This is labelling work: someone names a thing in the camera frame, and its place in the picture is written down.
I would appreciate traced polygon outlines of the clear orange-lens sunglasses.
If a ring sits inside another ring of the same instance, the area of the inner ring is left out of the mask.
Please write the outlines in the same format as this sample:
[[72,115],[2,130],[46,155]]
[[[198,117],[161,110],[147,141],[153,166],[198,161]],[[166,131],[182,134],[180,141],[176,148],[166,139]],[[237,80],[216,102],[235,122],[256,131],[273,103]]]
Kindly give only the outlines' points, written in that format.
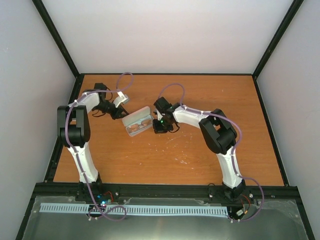
[[134,133],[139,131],[140,129],[147,127],[152,123],[151,119],[144,119],[140,123],[132,124],[128,127],[130,133]]

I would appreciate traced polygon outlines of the pink glasses case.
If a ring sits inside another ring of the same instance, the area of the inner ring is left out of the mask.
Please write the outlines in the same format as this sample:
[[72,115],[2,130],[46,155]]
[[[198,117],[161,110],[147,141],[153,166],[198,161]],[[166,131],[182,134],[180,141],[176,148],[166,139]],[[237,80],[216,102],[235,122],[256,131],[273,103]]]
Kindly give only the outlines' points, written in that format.
[[[146,120],[146,119],[151,119],[152,123],[146,127],[141,128],[140,130],[136,131],[136,132],[130,132],[129,130],[129,126],[133,125],[133,124],[137,124],[140,123],[142,120]],[[149,128],[151,128],[153,126],[153,116],[151,114],[151,109],[149,106],[145,106],[131,114],[129,114],[128,116],[125,116],[122,119],[122,124],[125,127],[126,132],[128,133],[128,135],[130,137],[134,137],[146,130],[148,130]]]

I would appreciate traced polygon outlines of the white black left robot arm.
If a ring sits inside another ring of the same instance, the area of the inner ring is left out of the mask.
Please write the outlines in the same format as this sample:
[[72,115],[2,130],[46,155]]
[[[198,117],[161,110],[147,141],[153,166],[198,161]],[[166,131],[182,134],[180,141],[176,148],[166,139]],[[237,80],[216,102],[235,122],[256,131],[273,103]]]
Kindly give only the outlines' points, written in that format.
[[100,180],[89,147],[88,114],[97,110],[109,114],[113,120],[122,119],[129,114],[122,106],[128,101],[129,97],[123,91],[112,91],[103,83],[96,83],[73,103],[57,108],[57,137],[72,155],[81,183],[92,184]]

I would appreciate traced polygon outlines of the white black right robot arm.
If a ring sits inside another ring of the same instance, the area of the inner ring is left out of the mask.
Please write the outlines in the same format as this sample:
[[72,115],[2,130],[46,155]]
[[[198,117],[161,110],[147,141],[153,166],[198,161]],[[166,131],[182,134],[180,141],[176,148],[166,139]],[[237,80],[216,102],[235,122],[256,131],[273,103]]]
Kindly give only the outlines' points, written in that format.
[[218,108],[211,112],[191,109],[179,103],[171,104],[164,97],[158,98],[153,105],[157,119],[152,125],[156,134],[175,133],[180,129],[179,124],[200,129],[206,146],[218,158],[224,195],[235,201],[245,190],[246,183],[236,157],[237,131],[224,112]]

